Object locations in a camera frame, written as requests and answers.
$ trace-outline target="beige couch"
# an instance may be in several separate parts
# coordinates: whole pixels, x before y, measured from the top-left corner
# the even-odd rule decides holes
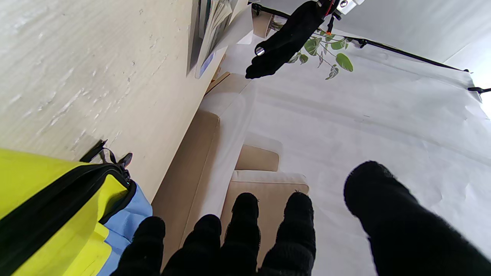
[[[163,267],[206,214],[221,217],[223,235],[235,198],[259,199],[262,241],[258,257],[274,244],[288,197],[308,192],[305,177],[277,172],[282,145],[248,133],[254,85],[231,74],[203,99],[152,202],[166,224]]]

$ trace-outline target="blue fabric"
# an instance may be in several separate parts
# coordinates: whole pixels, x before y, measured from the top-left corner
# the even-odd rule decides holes
[[[112,250],[97,276],[108,276],[116,270],[121,254],[130,244],[138,225],[152,214],[152,206],[137,184],[136,193],[126,208],[117,212],[104,224],[109,229],[105,243],[110,245]]]

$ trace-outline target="metal rod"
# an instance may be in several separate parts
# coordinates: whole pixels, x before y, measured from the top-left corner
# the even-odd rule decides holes
[[[257,3],[252,3],[252,8],[254,10],[256,10],[258,13],[259,13],[259,11],[265,11],[265,12],[268,12],[268,13],[271,13],[273,15],[277,15],[277,16],[280,16],[280,17],[283,17],[283,18],[286,18],[286,19],[289,19],[290,18],[290,15],[288,15],[288,14],[286,14],[284,12],[273,10],[273,9],[270,9],[270,8],[266,8],[266,7],[263,7],[263,6],[261,6],[261,5],[257,4]],[[405,52],[405,51],[396,49],[394,47],[387,46],[387,45],[384,45],[384,44],[381,44],[381,43],[378,43],[378,42],[375,42],[375,41],[372,41],[372,40],[369,40],[369,39],[355,38],[355,37],[348,37],[348,36],[346,36],[346,38],[349,38],[349,39],[352,39],[352,40],[356,40],[358,43],[361,44],[361,47],[360,48],[365,47],[365,45],[372,45],[372,46],[375,46],[375,47],[379,47],[379,48],[382,48],[382,49],[385,49],[385,50],[388,50],[388,51],[391,51],[391,52],[394,52],[394,53],[397,53],[397,54],[400,54],[400,55],[405,55],[405,56],[408,56],[408,57],[417,59],[419,61],[426,62],[426,63],[432,64],[432,65],[436,65],[436,66],[439,66],[439,67],[444,67],[444,68],[454,69],[454,70],[458,70],[458,71],[469,72],[469,70],[467,70],[467,69],[466,70],[457,69],[457,68],[454,68],[454,67],[445,65],[443,63],[436,62],[436,61],[433,61],[433,60],[430,60],[430,59],[427,59],[427,58],[424,58],[424,57],[421,57],[421,56],[418,56],[418,55],[414,55],[414,54],[411,54],[411,53],[408,53],[408,52]]]

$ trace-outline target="black knit glove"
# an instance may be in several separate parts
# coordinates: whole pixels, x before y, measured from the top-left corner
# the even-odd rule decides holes
[[[305,2],[298,7],[278,32],[256,46],[256,53],[260,52],[259,47],[264,49],[264,53],[252,60],[252,65],[245,71],[245,77],[255,79],[276,73],[300,51],[322,24],[326,11],[325,7],[319,7],[314,1]]]

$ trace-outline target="white backdrop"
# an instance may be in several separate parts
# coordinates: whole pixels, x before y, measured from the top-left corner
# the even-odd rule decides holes
[[[245,74],[258,42],[229,47],[222,70]],[[253,81],[250,131],[281,141],[280,170],[304,174],[310,186],[314,275],[376,275],[366,236],[342,196],[348,173],[367,160],[386,165],[422,205],[491,257],[491,124],[466,91],[469,73],[371,46],[343,52],[354,71],[341,69],[332,80],[325,81],[330,66],[317,68],[309,56]]]

